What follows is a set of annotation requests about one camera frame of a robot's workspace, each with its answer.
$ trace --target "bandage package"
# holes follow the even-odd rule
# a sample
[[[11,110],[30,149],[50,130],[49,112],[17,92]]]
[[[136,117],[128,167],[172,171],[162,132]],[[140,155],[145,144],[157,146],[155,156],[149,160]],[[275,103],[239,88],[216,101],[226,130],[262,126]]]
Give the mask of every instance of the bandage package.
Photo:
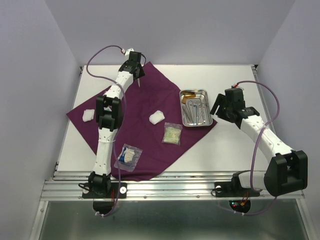
[[[124,144],[118,160],[114,163],[114,167],[119,167],[121,170],[133,172],[136,168],[141,153],[141,149]]]
[[[162,143],[180,145],[182,125],[166,122],[164,123],[164,136]]]

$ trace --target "white cotton pad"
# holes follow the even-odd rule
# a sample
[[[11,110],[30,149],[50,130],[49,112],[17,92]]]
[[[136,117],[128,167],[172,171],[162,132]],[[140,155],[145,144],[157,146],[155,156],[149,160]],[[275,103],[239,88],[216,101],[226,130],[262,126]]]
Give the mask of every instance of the white cotton pad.
[[[161,122],[163,119],[165,119],[165,115],[162,111],[156,111],[154,114],[152,114],[150,117],[149,117],[149,121],[155,125],[159,122]]]
[[[88,122],[88,121],[91,121],[92,119],[94,119],[94,116],[95,116],[94,109],[86,109],[83,111],[82,120],[84,122]]]

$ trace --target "white table surface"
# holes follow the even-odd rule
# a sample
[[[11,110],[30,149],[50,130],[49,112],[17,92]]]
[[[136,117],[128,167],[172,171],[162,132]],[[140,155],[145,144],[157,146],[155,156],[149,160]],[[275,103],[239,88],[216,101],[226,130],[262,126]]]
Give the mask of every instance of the white table surface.
[[[116,79],[119,65],[90,66],[95,75]],[[250,65],[155,65],[180,89],[205,89],[210,108],[219,93],[238,81],[254,81]],[[84,67],[73,107],[107,88],[110,82],[88,75]],[[254,107],[263,120],[267,117],[256,84],[241,84],[247,107]],[[213,117],[218,124],[165,172],[215,172],[243,171],[250,169],[254,143],[235,124]],[[62,150],[58,160],[59,172],[90,172],[96,155],[87,145],[72,122],[69,121]],[[265,171],[268,161],[258,150],[255,170]]]

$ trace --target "purple cloth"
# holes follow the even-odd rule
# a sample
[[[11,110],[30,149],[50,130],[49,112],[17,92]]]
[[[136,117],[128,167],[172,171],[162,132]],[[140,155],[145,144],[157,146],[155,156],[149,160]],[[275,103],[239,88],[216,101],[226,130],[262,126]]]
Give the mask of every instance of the purple cloth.
[[[145,76],[140,79],[141,87],[135,82],[125,93],[127,112],[116,137],[115,151],[119,155],[124,144],[142,150],[141,157],[133,172],[121,171],[121,179],[128,181],[149,180],[166,170],[196,142],[202,139],[215,125],[207,127],[183,127],[180,146],[162,143],[165,123],[181,124],[180,89],[167,79],[152,63],[144,67]],[[67,116],[96,154],[98,148],[98,125],[96,116],[92,121],[83,122],[84,110],[96,108],[96,97],[85,101]],[[163,112],[165,120],[153,125],[149,116],[157,110]],[[114,167],[115,158],[111,159],[111,174],[117,178],[118,169]]]

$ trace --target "metal frame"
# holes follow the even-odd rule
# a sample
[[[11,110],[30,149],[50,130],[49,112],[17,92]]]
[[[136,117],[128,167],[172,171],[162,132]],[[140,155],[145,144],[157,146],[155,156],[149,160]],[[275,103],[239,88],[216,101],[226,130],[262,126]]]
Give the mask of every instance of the metal frame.
[[[30,240],[38,240],[41,234],[41,229],[44,224],[48,201],[40,201],[38,210],[36,211],[33,227],[30,234]]]
[[[256,68],[251,66],[254,79],[258,82]],[[265,97],[261,86],[257,86],[261,97],[262,105],[266,116],[271,119],[269,109],[266,105]],[[270,124],[271,130],[275,133],[273,123]],[[92,199],[83,199],[82,190],[78,183],[85,183],[88,180],[90,172],[68,172],[57,171],[59,161],[56,164],[56,171],[51,180],[43,185],[40,203],[34,220],[30,240],[39,239],[41,229],[44,223],[46,210],[49,201],[92,201]],[[164,172],[149,181],[126,181],[127,198],[120,201],[217,201],[217,198],[211,195],[216,181],[228,181],[234,172]],[[267,191],[262,191],[260,200],[273,199]],[[278,197],[279,199],[296,199],[307,237],[311,240],[317,240],[317,232],[313,225],[303,191],[292,192]],[[236,200],[235,198],[223,198],[224,200]]]
[[[74,95],[74,98],[73,98],[73,101],[72,101],[72,105],[70,106],[70,110],[73,109],[74,105],[75,105],[75,102],[76,102],[76,98],[77,98],[77,94],[78,94],[78,90],[79,90],[79,86],[80,86],[80,81],[81,81],[81,77],[82,77],[82,73],[84,71],[84,66],[83,67],[80,67],[81,71],[80,71],[80,75],[79,75],[79,81],[78,81],[78,84],[76,86],[76,91],[75,91],[75,95]],[[60,157],[61,157],[61,154],[62,154],[62,149],[63,149],[63,146],[64,146],[64,143],[65,143],[65,140],[66,140],[66,136],[67,136],[67,131],[68,131],[68,127],[69,127],[69,124],[70,124],[70,119],[68,118],[68,123],[65,127],[65,130],[64,130],[64,135],[63,135],[63,140],[62,140],[62,144],[61,144],[61,147],[60,147],[60,152],[59,152],[59,156],[58,156],[58,159],[56,161],[56,164],[55,164],[55,169],[54,171],[57,171],[58,170],[58,165],[59,165],[59,160],[60,160]]]
[[[189,201],[189,200],[221,200],[212,196],[214,182],[229,181],[234,172],[166,172],[148,181],[125,181],[127,183],[127,196],[120,201]],[[54,181],[46,181],[40,197],[41,201],[92,201],[83,199],[79,183],[87,182],[88,178],[74,175],[73,172],[59,172]],[[268,191],[262,191],[259,199],[273,199]],[[279,197],[280,199],[302,199],[302,191],[292,192]],[[224,198],[236,200],[237,197]]]

